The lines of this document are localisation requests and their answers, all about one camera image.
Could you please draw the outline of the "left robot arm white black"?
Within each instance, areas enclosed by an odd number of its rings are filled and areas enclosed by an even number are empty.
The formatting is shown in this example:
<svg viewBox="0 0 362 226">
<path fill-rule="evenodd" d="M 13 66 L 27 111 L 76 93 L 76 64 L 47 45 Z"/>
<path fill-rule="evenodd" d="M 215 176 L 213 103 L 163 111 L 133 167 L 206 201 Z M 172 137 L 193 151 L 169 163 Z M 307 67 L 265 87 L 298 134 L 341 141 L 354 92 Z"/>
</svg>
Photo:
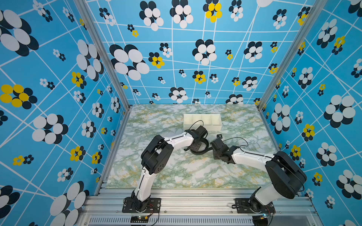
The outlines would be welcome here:
<svg viewBox="0 0 362 226">
<path fill-rule="evenodd" d="M 165 168 L 172 152 L 185 148 L 195 155 L 202 155 L 208 152 L 207 135 L 206 128 L 200 125 L 197 129 L 185 130 L 180 135 L 173 137 L 156 135 L 152 139 L 141 154 L 141 176 L 131 194 L 135 210 L 143 212 L 148 207 L 155 177 Z"/>
</svg>

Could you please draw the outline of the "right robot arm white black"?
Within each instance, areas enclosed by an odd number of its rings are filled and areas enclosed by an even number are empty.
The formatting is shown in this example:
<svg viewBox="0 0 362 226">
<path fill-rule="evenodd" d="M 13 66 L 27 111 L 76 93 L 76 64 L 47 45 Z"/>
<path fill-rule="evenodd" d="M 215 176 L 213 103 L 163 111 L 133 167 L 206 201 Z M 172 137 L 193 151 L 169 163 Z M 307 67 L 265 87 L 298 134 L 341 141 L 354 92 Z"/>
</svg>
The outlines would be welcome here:
<svg viewBox="0 0 362 226">
<path fill-rule="evenodd" d="M 294 199 L 304 191 L 306 174 L 283 151 L 274 154 L 244 151 L 238 146 L 227 146 L 219 137 L 211 142 L 211 147 L 216 158 L 227 164 L 246 165 L 268 173 L 271 183 L 258 188 L 248 201 L 255 213 L 281 197 Z"/>
</svg>

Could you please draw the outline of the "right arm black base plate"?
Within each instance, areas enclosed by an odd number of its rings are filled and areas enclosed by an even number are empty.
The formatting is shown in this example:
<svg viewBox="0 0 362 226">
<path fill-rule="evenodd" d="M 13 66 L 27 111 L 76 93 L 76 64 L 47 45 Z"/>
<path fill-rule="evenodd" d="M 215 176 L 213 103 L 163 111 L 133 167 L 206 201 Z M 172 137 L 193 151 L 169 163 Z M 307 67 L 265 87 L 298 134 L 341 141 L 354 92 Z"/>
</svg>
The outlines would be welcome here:
<svg viewBox="0 0 362 226">
<path fill-rule="evenodd" d="M 237 213 L 259 215 L 275 213 L 272 202 L 268 205 L 262 205 L 258 201 L 250 200 L 248 198 L 236 198 L 234 201 L 235 203 L 232 205 L 232 208 L 236 209 Z"/>
</svg>

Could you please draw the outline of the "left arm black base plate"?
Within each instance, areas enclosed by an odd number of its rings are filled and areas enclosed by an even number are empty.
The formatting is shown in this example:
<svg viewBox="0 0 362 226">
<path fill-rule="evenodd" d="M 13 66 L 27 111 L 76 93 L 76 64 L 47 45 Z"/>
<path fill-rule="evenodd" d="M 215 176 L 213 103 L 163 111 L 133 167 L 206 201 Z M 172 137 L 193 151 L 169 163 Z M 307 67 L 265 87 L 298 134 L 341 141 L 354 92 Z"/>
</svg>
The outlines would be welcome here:
<svg viewBox="0 0 362 226">
<path fill-rule="evenodd" d="M 137 198 L 126 197 L 123 201 L 122 213 L 159 213 L 161 198 L 148 198 L 140 202 Z"/>
</svg>

